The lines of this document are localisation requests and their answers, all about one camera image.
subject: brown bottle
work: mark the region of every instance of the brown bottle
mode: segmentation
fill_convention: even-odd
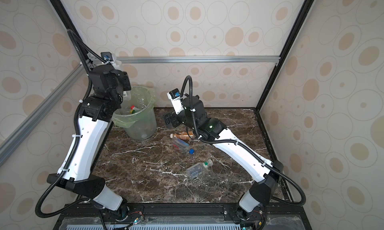
[[[188,131],[188,133],[189,133],[189,136],[191,136],[191,138],[194,138],[194,134],[192,131]],[[179,132],[179,133],[171,133],[170,138],[177,137],[178,139],[182,139],[182,140],[190,140],[188,133],[185,131]]]

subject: black cable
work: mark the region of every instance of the black cable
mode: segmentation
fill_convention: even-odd
[[[83,53],[81,51],[80,52],[78,51],[78,49],[79,49],[78,44],[80,44],[82,47],[84,47],[85,50],[90,52],[94,57],[98,58],[102,63],[106,63],[106,60],[104,60],[101,56],[99,56],[97,53],[95,53],[93,50],[91,50],[72,30],[68,29],[67,33],[68,33],[68,36],[70,37],[70,40],[71,40],[72,44],[74,45],[74,47],[76,48],[76,46],[77,46],[76,52],[79,56],[83,55]]]
[[[101,224],[103,225],[103,229],[104,230],[108,230],[107,226],[105,225],[105,222],[104,222],[104,219],[103,219],[103,213],[101,212],[101,210],[99,210],[99,214],[100,214]]]
[[[188,134],[188,136],[189,136],[189,138],[190,139],[195,139],[196,138],[196,136],[194,137],[194,138],[191,138],[191,136],[189,135],[189,132],[188,132],[188,126],[186,126],[187,128],[185,129],[185,131],[187,132],[187,134]]]
[[[263,221],[262,221],[262,224],[256,228],[257,230],[262,230],[263,227],[265,226],[265,223],[266,223],[266,206],[264,205],[264,218],[263,218]]]
[[[128,228],[132,226],[133,226],[133,223],[129,224],[127,227],[114,228],[113,230],[128,230]]]
[[[70,37],[70,40],[77,52],[77,54],[79,55],[79,58],[81,60],[81,62],[83,63],[83,66],[84,66],[84,69],[86,71],[86,73],[88,74],[89,73],[89,67],[85,61],[85,57],[83,55],[83,53],[80,51],[80,48],[79,48],[79,45],[78,43],[80,43],[82,46],[84,46],[85,44],[80,40],[80,38],[78,38],[78,36],[76,36],[74,34],[74,32],[72,30],[67,30],[67,33]],[[88,77],[88,88],[87,88],[87,91],[83,97],[83,101],[89,96],[89,94],[91,93],[91,90],[92,90],[92,81],[91,79]],[[80,110],[80,107],[81,107],[81,103],[77,106],[76,108],[76,111],[74,112],[74,117],[73,117],[73,125],[74,125],[74,130],[75,130],[75,134],[76,135],[80,135],[80,127],[79,127],[79,110]],[[74,141],[74,144],[73,144],[73,147],[72,147],[72,150],[70,152],[70,155],[68,156],[66,162],[65,162],[65,165],[63,167],[63,170],[61,171],[61,173],[57,176],[56,180],[45,190],[45,192],[41,195],[40,199],[37,201],[36,203],[36,207],[35,207],[35,213],[36,213],[36,216],[38,217],[41,217],[41,218],[48,218],[48,217],[53,217],[55,215],[58,215],[62,212],[64,212],[65,210],[67,210],[68,208],[80,203],[80,202],[84,202],[84,201],[88,201],[89,198],[82,198],[82,199],[79,199],[79,200],[76,200],[75,202],[65,206],[64,208],[62,209],[59,209],[55,212],[52,212],[52,213],[43,213],[41,211],[41,206],[44,202],[44,200],[46,199],[46,197],[48,196],[48,194],[52,191],[52,189],[61,181],[61,179],[63,178],[63,176],[65,175],[65,173],[68,171],[68,168],[72,162],[72,159],[76,153],[76,150],[79,146],[79,142],[80,142],[80,137],[75,137],[75,141]]]
[[[297,183],[295,183],[292,179],[290,179],[287,175],[281,173],[279,170],[274,169],[271,165],[265,164],[264,160],[262,160],[247,145],[243,144],[242,142],[233,140],[233,139],[222,139],[222,140],[215,140],[215,141],[206,141],[206,140],[203,140],[200,137],[199,129],[198,129],[197,122],[196,122],[196,116],[195,116],[195,112],[194,112],[194,107],[193,107],[193,104],[192,104],[192,96],[193,96],[193,94],[192,94],[192,77],[190,75],[188,75],[184,79],[182,91],[185,88],[185,85],[186,85],[187,81],[189,81],[189,96],[190,96],[190,98],[189,98],[189,108],[190,108],[191,113],[192,113],[191,115],[192,115],[192,122],[193,122],[193,125],[194,125],[193,130],[194,130],[195,136],[198,137],[200,139],[200,141],[202,141],[204,143],[208,143],[208,144],[220,144],[220,143],[234,143],[234,144],[238,144],[243,149],[245,149],[247,152],[249,152],[260,164],[264,164],[264,166],[266,168],[268,168],[270,171],[272,171],[275,174],[281,176],[283,179],[285,179],[287,182],[289,182],[291,185],[293,185],[293,187],[295,187],[297,189],[297,191],[299,192],[299,194],[301,196],[300,202],[289,202],[289,201],[285,201],[283,199],[279,199],[277,197],[272,197],[273,200],[276,200],[276,201],[279,201],[279,202],[283,202],[283,203],[286,203],[286,204],[289,204],[289,205],[303,206],[305,204],[305,202],[306,202],[306,196],[305,196],[304,191],[300,188],[300,186]]]
[[[192,78],[191,78],[190,75],[188,75],[188,76],[184,79],[183,86],[182,86],[182,88],[181,88],[181,92],[180,92],[180,101],[183,100],[185,86],[187,85],[187,81],[189,80],[188,77],[190,77],[190,79],[191,79],[190,84],[192,84]]]

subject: cable tie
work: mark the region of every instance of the cable tie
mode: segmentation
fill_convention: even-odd
[[[63,168],[63,167],[60,167],[60,170],[61,170],[61,171],[64,171],[64,172],[68,172],[68,171],[69,171],[69,169],[65,169],[65,168]]]

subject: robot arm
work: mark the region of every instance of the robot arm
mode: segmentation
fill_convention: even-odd
[[[103,178],[92,175],[90,169],[113,112],[121,108],[123,91],[131,90],[131,85],[127,73],[120,70],[121,62],[116,60],[116,56],[108,52],[101,55],[107,63],[89,72],[94,94],[84,99],[79,109],[80,136],[73,135],[70,151],[62,166],[57,174],[48,176],[47,182],[52,184],[63,170],[66,171],[57,187],[89,197],[98,208],[109,209],[116,219],[121,220],[126,217],[127,200],[109,189]],[[80,137],[77,150],[68,169],[65,169],[76,137]]]
[[[184,124],[193,130],[194,127],[197,127],[200,140],[212,144],[228,154],[255,180],[252,187],[239,200],[237,215],[241,219],[247,219],[256,206],[269,204],[280,180],[280,176],[275,172],[281,172],[283,165],[279,161],[272,163],[252,151],[223,122],[216,118],[209,118],[202,101],[199,100],[199,96],[186,94],[187,97],[182,99],[183,96],[180,95],[178,89],[170,91],[167,95],[174,107],[173,112],[164,116],[168,128],[177,127],[180,124]],[[265,167],[266,164],[272,166],[271,168],[275,171]]]

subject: wall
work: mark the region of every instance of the wall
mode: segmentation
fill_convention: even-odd
[[[317,0],[261,110],[314,230],[384,224],[383,13],[384,0]]]
[[[117,56],[279,55],[303,1],[63,0],[88,45]],[[202,86],[196,91],[209,106],[254,107],[272,66],[136,64],[129,77],[155,87],[157,106],[165,107],[169,101],[161,96],[181,88],[174,81],[181,82],[193,69],[192,77]],[[230,73],[219,74],[224,70]],[[243,88],[233,89],[236,85]],[[231,98],[235,92],[241,97]]]
[[[0,143],[78,66],[65,29],[46,0],[0,0]],[[34,208],[46,177],[63,162],[74,134],[73,114],[88,81],[84,74],[0,167],[0,229],[49,230],[57,218]],[[52,212],[74,200],[54,189]]]
[[[39,218],[35,205],[57,172],[72,143],[73,115],[88,86],[84,73],[0,167],[0,230],[50,230],[57,217]],[[74,201],[75,194],[55,187],[42,211],[54,212]]]
[[[79,64],[46,0],[0,0],[0,144]]]

